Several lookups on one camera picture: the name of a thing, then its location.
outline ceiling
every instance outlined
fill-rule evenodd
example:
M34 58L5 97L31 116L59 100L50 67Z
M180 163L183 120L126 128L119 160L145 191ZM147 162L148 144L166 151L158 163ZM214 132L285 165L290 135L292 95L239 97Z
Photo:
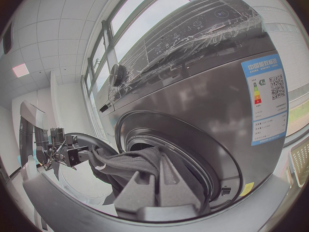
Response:
M108 0L26 0L14 18L13 47L0 59L0 105L50 86L80 82L86 47L95 21ZM29 74L12 68L25 63Z

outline qr code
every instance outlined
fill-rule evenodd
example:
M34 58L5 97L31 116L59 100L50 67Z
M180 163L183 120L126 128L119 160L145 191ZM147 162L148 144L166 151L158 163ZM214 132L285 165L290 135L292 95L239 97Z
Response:
M272 99L278 99L286 95L282 75L276 75L269 78Z

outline black garment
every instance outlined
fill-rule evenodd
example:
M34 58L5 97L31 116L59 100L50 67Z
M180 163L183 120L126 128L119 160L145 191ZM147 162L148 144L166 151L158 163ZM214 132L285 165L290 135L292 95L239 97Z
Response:
M117 197L136 171L154 175L156 187L159 186L160 151L168 156L191 191L203 204L205 196L202 185L187 169L182 160L168 149L159 150L158 147L152 147L117 155L111 155L104 149L96 149L89 153L89 164L94 176L111 184L113 193Z

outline front-load washing machine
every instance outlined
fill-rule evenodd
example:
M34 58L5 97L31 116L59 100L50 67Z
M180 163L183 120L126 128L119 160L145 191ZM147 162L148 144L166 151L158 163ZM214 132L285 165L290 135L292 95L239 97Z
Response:
M175 152L212 212L274 171L287 129L282 63L261 16L242 0L194 0L175 10L111 69L96 106L120 153Z

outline energy label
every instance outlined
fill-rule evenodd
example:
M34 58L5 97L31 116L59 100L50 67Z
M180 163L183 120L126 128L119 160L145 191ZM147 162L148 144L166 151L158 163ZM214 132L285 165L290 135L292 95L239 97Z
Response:
M288 116L287 86L278 54L242 62L250 91L252 143L285 136Z

